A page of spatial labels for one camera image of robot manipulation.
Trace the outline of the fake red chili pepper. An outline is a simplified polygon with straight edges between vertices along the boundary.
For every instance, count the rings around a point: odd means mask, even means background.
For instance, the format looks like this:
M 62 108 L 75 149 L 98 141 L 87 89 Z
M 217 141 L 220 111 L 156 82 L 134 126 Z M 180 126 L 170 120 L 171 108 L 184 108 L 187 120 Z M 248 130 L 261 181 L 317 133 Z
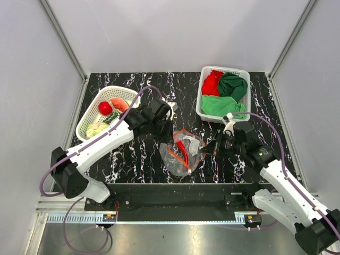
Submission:
M 186 151 L 186 148 L 184 146 L 184 144 L 181 141 L 176 142 L 176 145 L 178 147 L 178 149 L 181 151 L 183 157 L 184 157 L 184 169 L 186 172 L 189 172 L 190 168 L 189 168 L 189 157 L 188 157 L 188 153 Z

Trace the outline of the clear zip top bag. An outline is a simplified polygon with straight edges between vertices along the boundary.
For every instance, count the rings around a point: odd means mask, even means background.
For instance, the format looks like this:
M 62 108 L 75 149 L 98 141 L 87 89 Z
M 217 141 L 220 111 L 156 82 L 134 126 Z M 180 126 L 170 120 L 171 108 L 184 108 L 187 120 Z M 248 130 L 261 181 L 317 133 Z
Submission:
M 205 142 L 186 129 L 173 133 L 174 143 L 161 143 L 159 152 L 166 169 L 175 176 L 191 175 L 205 158 Z

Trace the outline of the fake watermelon slice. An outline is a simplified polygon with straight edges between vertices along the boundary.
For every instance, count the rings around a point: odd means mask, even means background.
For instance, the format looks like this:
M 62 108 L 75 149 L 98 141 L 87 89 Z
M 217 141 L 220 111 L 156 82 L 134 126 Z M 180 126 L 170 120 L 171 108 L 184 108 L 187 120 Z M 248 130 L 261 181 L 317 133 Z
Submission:
M 122 98 L 114 97 L 110 99 L 110 102 L 120 112 L 124 112 L 129 108 L 129 104 Z

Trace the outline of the fake green leafy sprig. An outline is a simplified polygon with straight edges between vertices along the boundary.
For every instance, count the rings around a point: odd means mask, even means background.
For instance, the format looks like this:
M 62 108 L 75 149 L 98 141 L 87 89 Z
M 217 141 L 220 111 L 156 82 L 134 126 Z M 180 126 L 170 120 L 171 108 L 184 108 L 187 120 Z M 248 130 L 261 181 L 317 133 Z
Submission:
M 120 116 L 120 113 L 119 111 L 117 110 L 114 110 L 111 114 L 109 114 L 104 120 L 103 120 L 103 123 L 106 123 L 108 125 L 111 125 L 111 123 L 116 120 L 117 118 L 119 118 Z

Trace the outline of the fake red strawberry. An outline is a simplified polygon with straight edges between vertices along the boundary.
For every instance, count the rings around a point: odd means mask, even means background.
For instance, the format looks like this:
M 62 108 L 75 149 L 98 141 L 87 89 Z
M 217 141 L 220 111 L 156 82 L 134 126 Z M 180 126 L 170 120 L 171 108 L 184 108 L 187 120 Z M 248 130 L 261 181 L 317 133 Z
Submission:
M 110 115 L 113 111 L 111 105 L 107 101 L 102 101 L 98 105 L 98 110 L 102 115 Z

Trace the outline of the fake white cauliflower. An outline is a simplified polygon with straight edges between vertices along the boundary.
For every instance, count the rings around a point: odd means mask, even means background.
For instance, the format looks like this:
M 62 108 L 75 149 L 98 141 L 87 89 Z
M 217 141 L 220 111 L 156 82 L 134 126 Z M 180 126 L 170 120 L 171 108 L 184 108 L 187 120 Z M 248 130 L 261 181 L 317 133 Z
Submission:
M 87 126 L 86 129 L 86 138 L 90 139 L 94 136 L 96 136 L 97 134 L 103 132 L 103 130 L 105 130 L 106 128 L 108 128 L 109 125 L 105 122 L 94 122 L 91 123 Z

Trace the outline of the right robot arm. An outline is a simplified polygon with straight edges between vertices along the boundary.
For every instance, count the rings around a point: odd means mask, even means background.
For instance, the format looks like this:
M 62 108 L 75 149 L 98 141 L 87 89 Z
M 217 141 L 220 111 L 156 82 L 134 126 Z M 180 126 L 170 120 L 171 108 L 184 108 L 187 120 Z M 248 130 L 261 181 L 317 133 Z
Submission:
M 205 154 L 235 154 L 267 180 L 282 199 L 255 183 L 241 197 L 246 210 L 258 208 L 289 229 L 307 254 L 320 254 L 339 241 L 339 210 L 329 210 L 288 171 L 283 158 L 263 144 L 248 122 L 228 123 L 201 149 Z

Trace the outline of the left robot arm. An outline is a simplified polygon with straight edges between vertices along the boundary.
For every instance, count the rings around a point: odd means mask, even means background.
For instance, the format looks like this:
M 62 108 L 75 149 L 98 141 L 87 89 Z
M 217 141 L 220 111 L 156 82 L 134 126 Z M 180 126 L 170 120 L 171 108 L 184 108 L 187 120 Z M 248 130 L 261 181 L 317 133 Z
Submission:
M 148 105 L 129 108 L 108 128 L 89 140 L 51 155 L 51 176 L 67 198 L 86 197 L 102 210 L 110 210 L 115 198 L 108 186 L 86 176 L 85 171 L 110 151 L 141 136 L 151 134 L 155 140 L 168 143 L 173 139 L 175 102 L 154 98 Z

